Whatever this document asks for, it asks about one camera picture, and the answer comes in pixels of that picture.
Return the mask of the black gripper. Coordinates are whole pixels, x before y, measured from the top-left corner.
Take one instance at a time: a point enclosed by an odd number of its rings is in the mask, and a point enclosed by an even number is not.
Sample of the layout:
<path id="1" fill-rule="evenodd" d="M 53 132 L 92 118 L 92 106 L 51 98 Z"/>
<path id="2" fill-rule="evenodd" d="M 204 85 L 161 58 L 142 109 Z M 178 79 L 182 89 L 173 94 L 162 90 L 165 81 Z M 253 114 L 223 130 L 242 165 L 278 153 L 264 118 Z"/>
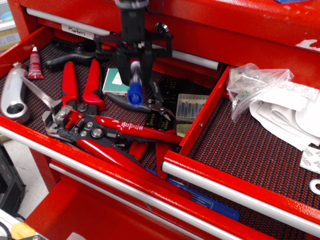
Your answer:
<path id="1" fill-rule="evenodd" d="M 145 28 L 146 6 L 119 6 L 121 31 L 109 35 L 95 35 L 96 57 L 114 59 L 125 85 L 130 84 L 131 58 L 140 59 L 140 76 L 143 85 L 151 78 L 153 61 L 157 57 L 172 56 L 173 35 L 158 34 Z"/>

